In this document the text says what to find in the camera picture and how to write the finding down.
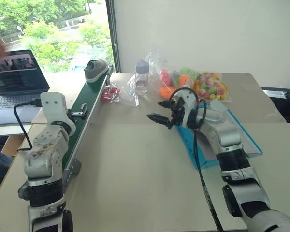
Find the white wall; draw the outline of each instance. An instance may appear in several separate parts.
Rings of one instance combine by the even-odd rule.
[[[122,72],[152,50],[174,68],[290,88],[290,0],[114,0]]]

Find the clear plastic wrap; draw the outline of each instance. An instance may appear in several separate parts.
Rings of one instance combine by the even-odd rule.
[[[111,83],[107,86],[101,97],[103,102],[121,103],[129,106],[138,106],[139,99],[135,93],[135,75],[127,82],[125,86],[119,88],[116,83]]]
[[[186,66],[179,70],[171,69],[166,57],[159,52],[150,52],[146,61],[149,63],[148,86],[165,99],[176,89],[188,84],[200,99],[207,102],[213,99],[231,102],[228,87],[218,72],[200,72]]]

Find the bottle cap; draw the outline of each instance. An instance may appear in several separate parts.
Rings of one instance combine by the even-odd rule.
[[[138,74],[147,74],[149,72],[149,64],[145,60],[139,60],[136,62],[136,72]]]

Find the gray shoe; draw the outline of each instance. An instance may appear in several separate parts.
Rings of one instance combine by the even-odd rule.
[[[107,69],[108,65],[103,59],[89,61],[84,68],[87,82],[96,82],[100,76],[106,73]]]

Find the green conveyor belt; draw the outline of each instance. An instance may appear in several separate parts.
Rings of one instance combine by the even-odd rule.
[[[81,92],[77,96],[71,111],[72,112],[79,112],[82,104],[87,104],[88,114],[91,112],[92,107],[96,101],[96,98],[98,97],[99,91],[102,88],[103,82],[106,78],[106,74],[101,76],[96,82],[94,83],[85,83]],[[76,146],[76,143],[78,141],[78,138],[84,129],[84,125],[87,120],[90,120],[90,118],[86,118],[85,120],[81,120],[80,118],[77,119],[76,124],[76,131],[75,133],[70,137],[69,139],[69,149],[66,152],[66,154],[63,156],[62,159],[62,167],[65,168],[68,164],[69,158],[72,155],[74,148]]]

